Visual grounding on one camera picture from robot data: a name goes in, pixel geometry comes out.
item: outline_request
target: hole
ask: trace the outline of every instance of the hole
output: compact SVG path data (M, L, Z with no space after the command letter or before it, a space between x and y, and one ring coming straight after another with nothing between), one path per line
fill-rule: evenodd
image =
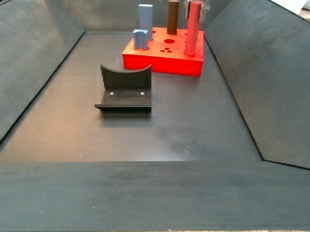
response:
M166 39L166 40L164 40L164 42L165 42L166 44L172 44L172 43L174 42L174 40Z

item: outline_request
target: red block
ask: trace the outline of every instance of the red block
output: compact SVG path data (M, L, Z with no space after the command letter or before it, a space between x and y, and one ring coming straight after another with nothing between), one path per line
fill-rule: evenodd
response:
M186 30L177 29L177 34L166 34L166 29L152 28L153 40L148 42L148 50L134 50L133 39L122 50L122 68L137 70L150 65L157 73L181 74L200 77L202 65L202 31L198 31L196 52L184 55Z

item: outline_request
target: black holder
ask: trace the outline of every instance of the black holder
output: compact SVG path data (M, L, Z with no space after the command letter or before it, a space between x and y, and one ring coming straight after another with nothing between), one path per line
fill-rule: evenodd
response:
M101 111L150 111L150 66L133 72L117 72L100 65L105 91Z

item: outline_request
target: dark gray surface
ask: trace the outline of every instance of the dark gray surface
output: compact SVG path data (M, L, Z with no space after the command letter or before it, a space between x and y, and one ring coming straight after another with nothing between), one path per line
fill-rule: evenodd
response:
M200 79L152 74L148 120L100 117L129 37L84 36L1 145L0 231L308 230L310 173L260 161L208 46Z
M84 30L51 0L0 6L0 140Z
M104 92L98 65L122 69L130 37L82 37L2 144L0 161L259 159L206 46L200 78L152 74L149 118L102 118L93 107Z
M137 29L137 5L153 5L153 26L166 26L166 0L55 0L86 31ZM184 7L178 9L178 28L185 28Z
M205 14L204 22L201 24L201 29L205 29L205 27L212 22L213 18L217 16L217 14L225 8L229 2L230 0L208 0L210 10Z
M308 171L265 162L0 165L0 231L308 230Z
M269 1L233 0L206 33L264 159L310 168L310 24Z

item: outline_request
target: blue block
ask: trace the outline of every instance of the blue block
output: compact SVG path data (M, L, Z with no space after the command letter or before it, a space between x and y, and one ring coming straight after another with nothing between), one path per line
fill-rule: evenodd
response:
M148 30L133 30L134 49L148 49Z
M138 29L148 30L148 40L152 40L152 5L138 5Z

